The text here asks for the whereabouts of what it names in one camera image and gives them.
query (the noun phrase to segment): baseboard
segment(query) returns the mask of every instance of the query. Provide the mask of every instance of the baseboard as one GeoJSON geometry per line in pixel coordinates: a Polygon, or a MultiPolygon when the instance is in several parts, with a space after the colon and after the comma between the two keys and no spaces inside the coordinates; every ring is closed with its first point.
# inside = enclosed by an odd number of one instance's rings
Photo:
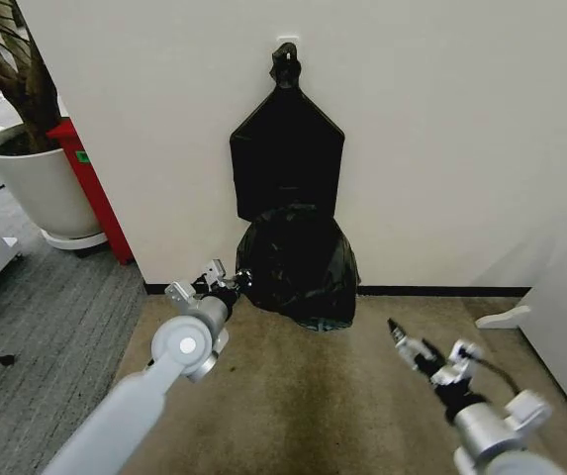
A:
{"type": "Polygon", "coordinates": [[[144,282],[144,291],[147,295],[161,295],[168,284],[147,284],[144,282]]]}
{"type": "MultiPolygon", "coordinates": [[[[147,295],[160,295],[168,284],[144,284],[147,295]]],[[[429,287],[360,285],[358,295],[421,297],[522,297],[531,287],[429,287]]]]}

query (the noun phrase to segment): carpet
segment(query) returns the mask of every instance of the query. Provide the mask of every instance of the carpet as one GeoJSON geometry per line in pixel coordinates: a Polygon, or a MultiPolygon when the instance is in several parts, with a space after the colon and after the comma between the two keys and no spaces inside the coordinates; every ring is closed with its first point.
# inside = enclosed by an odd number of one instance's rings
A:
{"type": "Polygon", "coordinates": [[[140,315],[135,264],[50,247],[6,189],[0,235],[24,257],[0,274],[0,475],[39,473],[105,396],[140,315]]]}
{"type": "MultiPolygon", "coordinates": [[[[173,385],[122,473],[455,474],[457,436],[424,377],[399,358],[388,317],[444,352],[459,337],[478,342],[523,388],[546,397],[554,415],[530,446],[567,469],[566,399],[519,332],[473,325],[516,301],[361,297],[350,329],[315,333],[242,299],[217,366],[200,383],[173,385]]],[[[146,298],[117,380],[144,368],[155,330],[175,313],[165,297],[146,298]]],[[[512,398],[485,369],[474,387],[499,408],[512,398]]]]}

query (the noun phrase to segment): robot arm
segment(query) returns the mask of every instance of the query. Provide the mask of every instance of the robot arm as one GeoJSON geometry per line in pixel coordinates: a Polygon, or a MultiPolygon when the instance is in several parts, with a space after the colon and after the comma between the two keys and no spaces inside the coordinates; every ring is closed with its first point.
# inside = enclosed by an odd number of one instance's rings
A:
{"type": "Polygon", "coordinates": [[[180,376],[193,382],[215,365],[229,340],[224,329],[249,271],[226,279],[219,260],[203,275],[208,291],[199,296],[185,281],[165,293],[180,315],[164,323],[151,344],[153,360],[145,371],[124,378],[99,404],[47,466],[46,475],[118,473],[164,409],[165,394],[180,376]]]}
{"type": "Polygon", "coordinates": [[[446,408],[448,422],[457,429],[461,446],[454,462],[461,475],[564,475],[549,460],[525,451],[525,438],[551,415],[545,401],[513,385],[516,396],[506,405],[509,416],[502,419],[484,396],[470,388],[476,364],[489,364],[481,359],[477,345],[459,340],[446,361],[428,341],[408,337],[393,320],[388,323],[398,352],[428,378],[446,408]]]}

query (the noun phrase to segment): trash bag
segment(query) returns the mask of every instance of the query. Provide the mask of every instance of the trash bag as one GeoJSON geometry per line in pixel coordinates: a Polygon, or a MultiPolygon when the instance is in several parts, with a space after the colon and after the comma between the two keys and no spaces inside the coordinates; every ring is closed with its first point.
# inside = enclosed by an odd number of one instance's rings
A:
{"type": "Polygon", "coordinates": [[[237,215],[301,203],[333,216],[344,133],[300,89],[294,44],[272,62],[274,90],[231,134],[237,215]]]}
{"type": "Polygon", "coordinates": [[[256,218],[236,250],[250,269],[256,307],[315,331],[343,329],[355,314],[355,255],[335,219],[312,205],[289,205],[256,218]]]}

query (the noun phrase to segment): black cable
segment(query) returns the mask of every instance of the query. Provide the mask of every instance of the black cable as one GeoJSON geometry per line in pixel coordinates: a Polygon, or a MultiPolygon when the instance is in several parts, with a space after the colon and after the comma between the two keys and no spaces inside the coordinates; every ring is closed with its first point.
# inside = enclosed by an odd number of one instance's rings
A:
{"type": "Polygon", "coordinates": [[[512,389],[512,392],[514,393],[515,396],[517,396],[520,393],[520,387],[517,384],[517,382],[514,380],[512,376],[510,376],[503,369],[499,368],[498,366],[491,363],[487,359],[477,358],[476,356],[468,353],[463,349],[460,351],[460,354],[461,356],[472,359],[473,361],[479,363],[481,366],[488,368],[490,371],[501,377],[506,383],[508,383],[508,386],[510,386],[510,389],[512,389]]]}

